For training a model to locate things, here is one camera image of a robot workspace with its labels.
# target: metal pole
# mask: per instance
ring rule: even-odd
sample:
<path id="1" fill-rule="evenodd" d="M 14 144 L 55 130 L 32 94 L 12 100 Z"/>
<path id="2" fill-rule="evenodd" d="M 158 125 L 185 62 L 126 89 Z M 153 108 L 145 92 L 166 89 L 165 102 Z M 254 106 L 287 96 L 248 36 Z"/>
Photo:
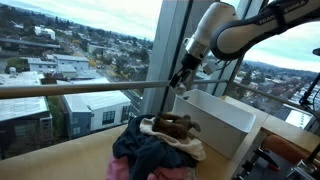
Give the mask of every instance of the metal pole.
<path id="1" fill-rule="evenodd" d="M 226 80 L 195 81 L 194 83 L 222 83 Z M 169 81 L 137 81 L 117 82 L 103 84 L 63 84 L 63 85 L 40 85 L 40 86 L 7 86 L 0 88 L 0 99 L 12 99 L 37 96 L 54 96 L 64 94 L 77 94 L 101 91 L 115 91 L 127 89 L 143 89 L 168 87 Z"/>
<path id="2" fill-rule="evenodd" d="M 298 105 L 298 104 L 296 104 L 296 103 L 290 102 L 290 101 L 285 100 L 285 99 L 282 99 L 282 98 L 278 98 L 278 97 L 276 97 L 276 96 L 267 94 L 267 93 L 262 92 L 262 91 L 258 91 L 258 90 L 256 90 L 256 89 L 247 87 L 247 86 L 242 85 L 242 84 L 239 84 L 239 83 L 235 83 L 235 82 L 233 82 L 233 83 L 234 83 L 234 85 L 236 85 L 236 86 L 238 86 L 238 87 L 241 87 L 241 88 L 243 88 L 243 89 L 252 91 L 252 92 L 254 92 L 254 93 L 257 93 L 257 94 L 260 94 L 260 95 L 262 95 L 262 96 L 268 97 L 268 98 L 273 99 L 273 100 L 275 100 L 275 101 L 281 102 L 281 103 L 283 103 L 283 104 L 288 104 L 288 105 L 290 105 L 290 106 L 292 106 L 292 107 L 295 107 L 295 108 L 297 108 L 297 109 L 300 109 L 300 110 L 305 111 L 305 109 L 304 109 L 302 106 L 300 106 L 300 105 Z"/>

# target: cloudy sky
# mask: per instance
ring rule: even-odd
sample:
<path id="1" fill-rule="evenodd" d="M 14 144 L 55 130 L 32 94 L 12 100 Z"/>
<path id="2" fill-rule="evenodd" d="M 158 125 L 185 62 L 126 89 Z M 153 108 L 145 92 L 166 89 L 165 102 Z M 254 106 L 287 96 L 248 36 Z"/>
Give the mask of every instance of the cloudy sky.
<path id="1" fill-rule="evenodd" d="M 235 7 L 239 0 L 224 0 Z M 0 0 L 1 3 L 76 23 L 153 40 L 162 0 Z M 312 50 L 320 48 L 320 22 L 290 29 L 251 48 L 246 60 L 280 67 L 320 71 L 320 57 Z"/>

